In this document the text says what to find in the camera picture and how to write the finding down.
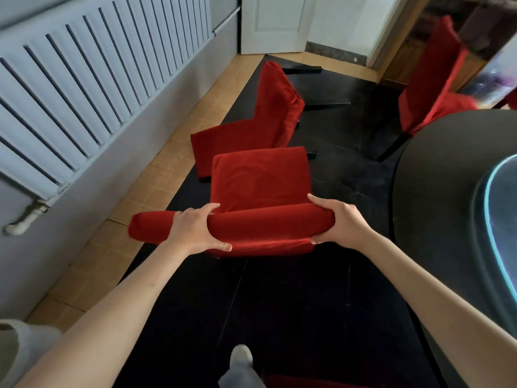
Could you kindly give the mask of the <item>person's left hand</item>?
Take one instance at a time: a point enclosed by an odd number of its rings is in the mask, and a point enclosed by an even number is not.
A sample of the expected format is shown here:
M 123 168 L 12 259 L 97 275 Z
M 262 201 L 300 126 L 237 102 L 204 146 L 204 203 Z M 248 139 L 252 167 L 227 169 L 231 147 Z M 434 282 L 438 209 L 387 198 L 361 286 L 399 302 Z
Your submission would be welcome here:
M 176 212 L 169 236 L 161 246 L 173 255 L 183 258 L 206 251 L 206 238 L 211 235 L 208 217 L 219 206 L 219 203 L 208 203 L 202 208 Z

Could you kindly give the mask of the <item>person's right hand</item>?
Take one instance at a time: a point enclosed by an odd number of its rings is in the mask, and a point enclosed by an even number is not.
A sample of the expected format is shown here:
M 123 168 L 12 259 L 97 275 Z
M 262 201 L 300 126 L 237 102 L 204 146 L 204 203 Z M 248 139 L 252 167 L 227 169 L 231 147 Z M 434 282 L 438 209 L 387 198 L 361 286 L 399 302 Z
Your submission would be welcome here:
M 312 194 L 308 198 L 314 205 L 334 213 L 335 222 L 330 228 L 335 231 L 334 243 L 344 247 L 365 251 L 366 245 L 379 236 L 365 221 L 355 205 L 338 200 L 323 199 Z

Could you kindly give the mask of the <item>red fabric covered chair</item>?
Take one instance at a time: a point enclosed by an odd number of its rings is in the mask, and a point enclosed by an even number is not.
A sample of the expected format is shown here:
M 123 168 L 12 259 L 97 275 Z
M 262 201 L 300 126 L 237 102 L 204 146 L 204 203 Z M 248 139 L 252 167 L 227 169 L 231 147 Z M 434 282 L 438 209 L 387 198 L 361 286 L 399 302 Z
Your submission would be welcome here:
M 434 121 L 459 112 L 477 110 L 472 96 L 450 90 L 467 56 L 450 15 L 434 25 L 409 83 L 398 98 L 402 134 L 378 158 L 383 162 L 411 137 Z
M 305 102 L 281 65 L 264 63 L 252 118 L 220 124 L 190 136 L 198 178 L 211 177 L 216 155 L 287 147 L 304 107 Z
M 219 203 L 208 230 L 232 244 L 217 258 L 308 254 L 310 238 L 335 224 L 332 210 L 309 201 L 309 162 L 303 147 L 255 149 L 214 156 L 210 202 Z

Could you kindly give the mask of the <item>person's right forearm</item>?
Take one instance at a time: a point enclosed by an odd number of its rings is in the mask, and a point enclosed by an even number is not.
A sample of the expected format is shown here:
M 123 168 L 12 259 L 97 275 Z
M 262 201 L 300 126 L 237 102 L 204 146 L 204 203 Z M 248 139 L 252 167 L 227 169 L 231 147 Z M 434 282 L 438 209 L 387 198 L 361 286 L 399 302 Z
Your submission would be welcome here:
M 370 232 L 363 254 L 390 280 L 470 388 L 517 388 L 517 340 Z

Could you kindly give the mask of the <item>person's left forearm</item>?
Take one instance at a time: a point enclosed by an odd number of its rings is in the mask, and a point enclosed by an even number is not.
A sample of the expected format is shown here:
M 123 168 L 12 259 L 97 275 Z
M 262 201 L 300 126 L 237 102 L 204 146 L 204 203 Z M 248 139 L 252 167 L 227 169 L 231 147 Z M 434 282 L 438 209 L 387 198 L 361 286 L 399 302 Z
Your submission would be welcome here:
M 112 388 L 161 291 L 188 256 L 163 242 L 85 313 L 15 388 Z

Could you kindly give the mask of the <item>black floor mat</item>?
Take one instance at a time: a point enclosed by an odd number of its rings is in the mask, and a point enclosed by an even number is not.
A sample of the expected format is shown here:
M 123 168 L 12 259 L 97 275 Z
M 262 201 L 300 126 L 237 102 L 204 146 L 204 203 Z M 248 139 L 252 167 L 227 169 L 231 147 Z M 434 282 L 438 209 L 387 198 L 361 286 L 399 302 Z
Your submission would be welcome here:
M 399 91 L 329 70 L 288 77 L 309 104 L 291 146 L 310 161 L 313 193 L 357 206 L 390 236 L 401 150 Z M 288 257 L 187 258 L 164 287 L 113 388 L 218 388 L 236 345 L 257 373 L 370 388 L 442 388 L 423 333 L 397 290 L 362 254 L 333 243 Z

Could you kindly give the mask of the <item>white shoe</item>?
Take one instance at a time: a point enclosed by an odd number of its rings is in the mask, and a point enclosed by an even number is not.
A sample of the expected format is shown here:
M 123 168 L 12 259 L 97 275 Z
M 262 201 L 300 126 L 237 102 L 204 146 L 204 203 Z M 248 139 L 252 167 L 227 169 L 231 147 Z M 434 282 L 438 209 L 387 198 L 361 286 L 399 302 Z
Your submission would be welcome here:
M 229 359 L 229 367 L 253 368 L 253 355 L 251 350 L 244 344 L 234 347 Z

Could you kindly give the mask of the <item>black round table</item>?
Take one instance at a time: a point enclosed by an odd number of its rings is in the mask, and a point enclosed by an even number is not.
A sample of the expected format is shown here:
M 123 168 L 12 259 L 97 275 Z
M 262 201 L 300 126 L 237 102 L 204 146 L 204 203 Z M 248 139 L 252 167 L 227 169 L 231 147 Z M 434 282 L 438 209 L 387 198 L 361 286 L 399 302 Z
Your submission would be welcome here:
M 391 191 L 398 247 L 503 330 L 477 270 L 470 205 L 485 173 L 514 154 L 517 110 L 445 116 L 404 148 Z

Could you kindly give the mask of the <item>grey trouser leg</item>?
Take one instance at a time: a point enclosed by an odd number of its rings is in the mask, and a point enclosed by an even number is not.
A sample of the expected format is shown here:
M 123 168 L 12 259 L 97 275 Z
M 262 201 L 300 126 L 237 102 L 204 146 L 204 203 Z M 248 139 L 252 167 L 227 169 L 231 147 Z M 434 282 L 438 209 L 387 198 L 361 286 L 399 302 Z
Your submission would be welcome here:
M 252 365 L 239 361 L 232 363 L 218 380 L 219 388 L 267 388 Z

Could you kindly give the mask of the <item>round glass turntable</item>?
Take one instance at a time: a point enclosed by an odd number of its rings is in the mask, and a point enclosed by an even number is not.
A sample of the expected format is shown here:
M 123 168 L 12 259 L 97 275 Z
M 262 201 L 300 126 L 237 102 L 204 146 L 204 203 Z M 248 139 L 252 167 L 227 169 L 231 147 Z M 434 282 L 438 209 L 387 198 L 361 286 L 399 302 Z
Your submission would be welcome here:
M 488 303 L 517 337 L 517 154 L 487 171 L 470 205 L 475 262 Z

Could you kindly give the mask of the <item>white radiator pipe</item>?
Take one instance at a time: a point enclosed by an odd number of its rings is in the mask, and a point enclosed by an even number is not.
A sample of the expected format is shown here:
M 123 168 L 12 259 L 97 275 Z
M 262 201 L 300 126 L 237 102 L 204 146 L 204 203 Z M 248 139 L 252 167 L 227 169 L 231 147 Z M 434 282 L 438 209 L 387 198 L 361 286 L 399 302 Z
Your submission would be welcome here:
M 20 215 L 20 217 L 12 223 L 2 228 L 2 234 L 6 236 L 21 236 L 30 228 L 30 226 L 42 215 L 46 214 L 52 207 L 52 204 L 44 200 L 34 200 L 31 202 Z
M 214 36 L 216 36 L 228 23 L 237 16 L 237 14 L 241 11 L 242 6 L 237 6 L 225 19 L 223 19 L 213 30 Z

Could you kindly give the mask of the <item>wooden cabinet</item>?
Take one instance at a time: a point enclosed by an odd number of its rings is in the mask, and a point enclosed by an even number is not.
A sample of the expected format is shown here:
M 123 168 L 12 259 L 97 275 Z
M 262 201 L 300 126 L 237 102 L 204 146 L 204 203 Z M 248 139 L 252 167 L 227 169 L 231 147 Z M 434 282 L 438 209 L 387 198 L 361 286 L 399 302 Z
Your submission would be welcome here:
M 436 23 L 449 15 L 452 25 L 469 49 L 451 87 L 462 89 L 517 33 L 517 0 L 425 0 L 418 15 L 380 82 L 403 88 L 421 56 Z

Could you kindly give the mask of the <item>white door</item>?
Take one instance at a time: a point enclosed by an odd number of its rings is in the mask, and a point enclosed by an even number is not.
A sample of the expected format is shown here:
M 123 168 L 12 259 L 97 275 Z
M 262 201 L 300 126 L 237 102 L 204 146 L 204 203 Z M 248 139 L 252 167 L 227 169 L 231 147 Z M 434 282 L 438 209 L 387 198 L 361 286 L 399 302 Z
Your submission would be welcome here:
M 242 0 L 241 54 L 305 51 L 317 0 Z

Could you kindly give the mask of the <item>white grey garment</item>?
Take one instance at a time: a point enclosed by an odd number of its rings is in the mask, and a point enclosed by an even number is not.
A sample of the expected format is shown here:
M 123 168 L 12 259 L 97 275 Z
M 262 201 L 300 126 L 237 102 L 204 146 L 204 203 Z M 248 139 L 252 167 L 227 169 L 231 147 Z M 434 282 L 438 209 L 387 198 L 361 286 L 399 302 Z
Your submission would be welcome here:
M 0 388 L 13 388 L 61 336 L 52 326 L 0 319 Z

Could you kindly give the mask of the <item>white wall radiator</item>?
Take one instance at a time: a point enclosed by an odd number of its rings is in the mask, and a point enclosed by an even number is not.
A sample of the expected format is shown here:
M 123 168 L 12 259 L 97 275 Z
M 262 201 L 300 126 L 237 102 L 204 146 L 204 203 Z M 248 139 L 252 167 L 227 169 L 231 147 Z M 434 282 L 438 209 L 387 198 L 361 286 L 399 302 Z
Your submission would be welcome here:
M 214 37 L 210 0 L 71 0 L 0 34 L 0 175 L 61 194 Z

